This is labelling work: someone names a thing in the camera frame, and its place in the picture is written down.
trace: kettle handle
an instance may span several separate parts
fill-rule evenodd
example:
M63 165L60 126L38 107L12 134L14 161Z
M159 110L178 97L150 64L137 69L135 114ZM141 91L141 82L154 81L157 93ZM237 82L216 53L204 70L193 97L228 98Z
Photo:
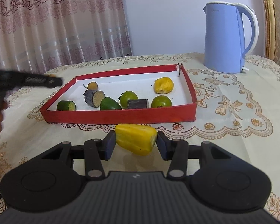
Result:
M238 8L240 13L245 14L248 19L251 22L251 28L252 28L252 36L251 36L251 41L248 45L248 47L244 50L242 56L243 58L245 57L246 54L249 54L254 50L257 40L258 40L258 35L259 35L259 27L258 27L258 20L255 15L255 12L253 9L248 7L247 5L244 5L242 3L235 3L236 7Z

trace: green tomato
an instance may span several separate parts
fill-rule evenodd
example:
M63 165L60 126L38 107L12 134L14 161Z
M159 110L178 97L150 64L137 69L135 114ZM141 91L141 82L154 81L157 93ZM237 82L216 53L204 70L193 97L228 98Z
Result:
M156 96L151 102L152 108L171 107L171 106L172 106L172 102L170 98L168 98L165 95Z
M126 109L127 108L127 101L129 99L138 99L138 96L132 91L126 91L118 98L120 100L121 106Z

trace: shallow cardboard tray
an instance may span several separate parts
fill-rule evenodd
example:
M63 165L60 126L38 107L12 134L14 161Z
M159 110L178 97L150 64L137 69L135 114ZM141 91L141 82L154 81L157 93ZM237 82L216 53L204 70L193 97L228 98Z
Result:
M174 82L172 92L166 94L172 107L136 110L100 111L88 106L84 101L84 85L97 82L99 90L117 100L125 91L133 91L139 99L151 101L158 96L153 90L154 81L169 77ZM76 111L57 111L60 100L72 100ZM150 124L194 121L196 114L196 94L183 65L162 65L104 71L76 76L62 87L40 109L47 122L75 124Z

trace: kettle lid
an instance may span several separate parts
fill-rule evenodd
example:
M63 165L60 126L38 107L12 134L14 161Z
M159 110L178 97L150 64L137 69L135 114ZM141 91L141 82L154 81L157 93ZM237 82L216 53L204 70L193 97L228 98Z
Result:
M215 2L208 2L206 3L206 5L208 4L224 4L224 5L231 5L231 6L235 6L234 3L230 3L230 2L218 2L218 1L215 1Z

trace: tablecloth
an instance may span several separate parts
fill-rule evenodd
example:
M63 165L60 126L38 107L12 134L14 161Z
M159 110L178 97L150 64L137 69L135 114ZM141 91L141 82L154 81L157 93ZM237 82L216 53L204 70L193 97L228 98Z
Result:
M203 65L203 54L128 56L84 62L52 69L48 74L64 82L77 75L150 65L183 63L197 96L195 122L152 124L169 138L181 138L200 145L210 140L264 171L272 181L272 193L265 209L280 220L280 66L260 56L246 57L246 73L224 74ZM3 131L0 135L0 180L10 169L52 146L70 141L83 144L104 138L114 125L49 124L39 109L57 89L22 88L8 97ZM155 146L147 156L137 156L116 146L106 173L120 171L163 171L163 161ZM199 162L188 160L187 174L199 169ZM84 161L75 160L74 170L84 173ZM0 199L0 213L5 209Z

